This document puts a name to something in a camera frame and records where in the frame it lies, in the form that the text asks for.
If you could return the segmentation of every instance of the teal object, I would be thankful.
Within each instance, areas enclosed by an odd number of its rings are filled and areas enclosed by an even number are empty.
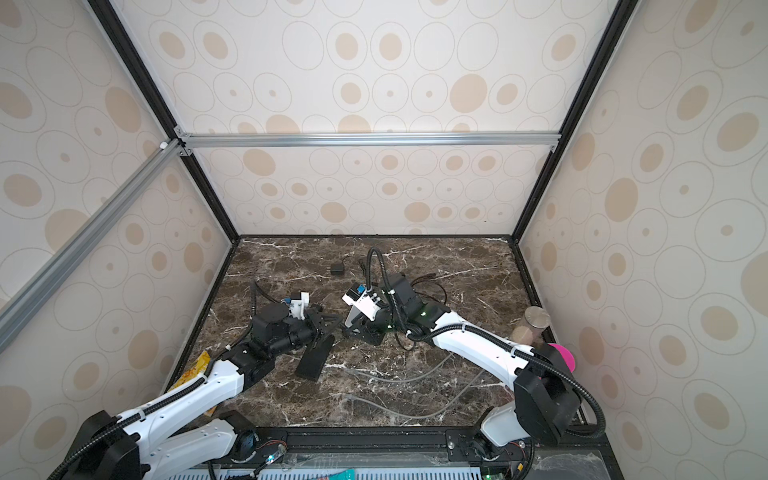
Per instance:
[[[355,480],[355,470],[350,468],[341,473],[336,473],[328,477],[328,480]]]

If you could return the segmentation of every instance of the brown marble surface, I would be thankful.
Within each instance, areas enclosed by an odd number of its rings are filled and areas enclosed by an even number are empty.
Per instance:
[[[448,290],[448,305],[476,325],[511,336],[528,306],[520,276],[506,239],[501,238],[250,238],[243,239],[227,270],[205,320],[189,366],[204,350],[218,352],[242,333],[249,315],[249,281],[276,298],[310,292],[311,303],[346,317],[341,300],[352,282],[364,282],[356,259],[376,245],[387,257],[390,273],[402,271],[413,279],[437,273]],[[343,276],[331,276],[329,266],[346,257]],[[442,298],[436,286],[417,290]],[[388,335],[381,346],[344,339],[336,332],[333,347],[318,382],[294,375],[302,351],[281,356],[261,383],[226,401],[219,409],[236,409],[259,426],[470,425],[489,406],[504,405],[511,392],[490,374],[482,373],[443,413],[429,419],[407,419],[374,408],[349,394],[408,415],[428,415],[454,399],[480,368],[453,356],[428,378],[385,383],[358,376],[348,368],[389,379],[410,379],[428,372],[448,353],[419,344],[404,352]]]

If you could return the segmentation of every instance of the wallpaper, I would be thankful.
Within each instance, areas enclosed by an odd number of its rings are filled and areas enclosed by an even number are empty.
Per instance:
[[[114,0],[185,131],[557,130],[615,0]]]
[[[241,234],[511,233],[548,145],[199,148]]]
[[[165,136],[80,3],[0,2],[0,308]]]
[[[627,479],[768,471],[767,18],[645,2],[522,242]]]
[[[0,478],[38,480],[80,424],[157,396],[230,242],[179,160],[0,355]]]

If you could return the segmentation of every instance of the silver horizontal bar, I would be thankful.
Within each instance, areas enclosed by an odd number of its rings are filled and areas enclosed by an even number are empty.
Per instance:
[[[375,134],[185,134],[188,147],[399,147],[416,145],[555,145],[557,131]]]
[[[74,237],[13,296],[0,313],[0,353],[11,345],[29,320],[122,218],[167,162],[180,152],[181,146],[176,139],[168,141],[163,150],[155,151]]]

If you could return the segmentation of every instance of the gray cable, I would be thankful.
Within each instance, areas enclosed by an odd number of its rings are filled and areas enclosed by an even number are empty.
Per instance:
[[[433,373],[435,372],[435,370],[437,370],[438,368],[440,368],[441,366],[443,366],[443,364],[444,364],[445,362],[448,362],[448,360],[449,360],[449,359],[450,359],[452,356],[453,356],[453,353],[451,353],[450,355],[446,356],[446,357],[445,357],[445,358],[444,358],[444,359],[443,359],[443,360],[442,360],[440,363],[438,363],[438,364],[437,364],[437,366],[435,366],[435,368],[433,368],[433,369],[429,370],[427,373],[424,373],[424,374],[422,374],[422,375],[419,375],[419,376],[415,376],[415,377],[413,377],[412,379],[403,379],[403,380],[396,380],[396,379],[384,379],[384,378],[382,378],[382,377],[380,377],[380,376],[375,376],[375,375],[371,375],[370,373],[366,373],[366,372],[363,372],[362,370],[358,370],[358,369],[350,369],[349,367],[342,367],[342,370],[344,370],[345,372],[351,372],[351,373],[354,373],[354,374],[356,374],[356,375],[366,376],[366,377],[368,377],[368,378],[370,378],[370,379],[379,380],[380,382],[387,382],[387,383],[408,383],[408,382],[416,382],[417,380],[425,379],[425,378],[427,378],[428,376],[430,376],[431,374],[433,374]]]
[[[462,389],[462,391],[461,391],[461,392],[459,392],[457,396],[453,397],[453,399],[452,399],[450,402],[446,403],[446,404],[445,404],[445,406],[444,406],[444,407],[442,407],[440,410],[438,410],[437,412],[434,412],[434,413],[430,413],[429,415],[406,415],[405,413],[395,412],[394,410],[390,410],[390,409],[386,408],[385,406],[381,406],[381,405],[379,405],[378,403],[375,403],[375,402],[371,402],[370,400],[361,399],[361,398],[360,398],[360,397],[358,397],[357,395],[352,395],[351,393],[347,393],[347,394],[346,394],[344,397],[345,397],[345,398],[347,398],[347,399],[350,399],[350,400],[357,400],[357,401],[359,401],[359,402],[367,403],[368,405],[370,405],[370,406],[374,406],[374,407],[376,407],[377,409],[381,409],[381,410],[384,410],[384,411],[385,411],[385,412],[387,412],[387,413],[391,413],[391,414],[393,414],[393,415],[397,415],[397,416],[405,417],[405,418],[407,418],[407,419],[411,419],[411,420],[423,420],[423,419],[430,419],[431,417],[434,417],[434,416],[440,415],[440,414],[441,414],[441,413],[443,413],[445,410],[447,410],[447,409],[448,409],[448,408],[449,408],[451,405],[453,405],[453,403],[454,403],[456,400],[458,400],[458,399],[459,399],[459,397],[461,397],[462,395],[464,395],[464,392],[466,392],[467,390],[469,390],[469,387],[471,387],[471,386],[472,386],[472,383],[475,383],[475,381],[476,381],[477,379],[479,379],[479,378],[480,378],[480,375],[482,375],[483,373],[485,373],[485,370],[480,370],[480,372],[479,372],[477,375],[475,375],[475,378],[474,378],[474,379],[472,379],[472,380],[470,380],[470,381],[469,381],[469,383],[467,383],[467,386],[466,386],[466,387],[464,387],[464,389]]]

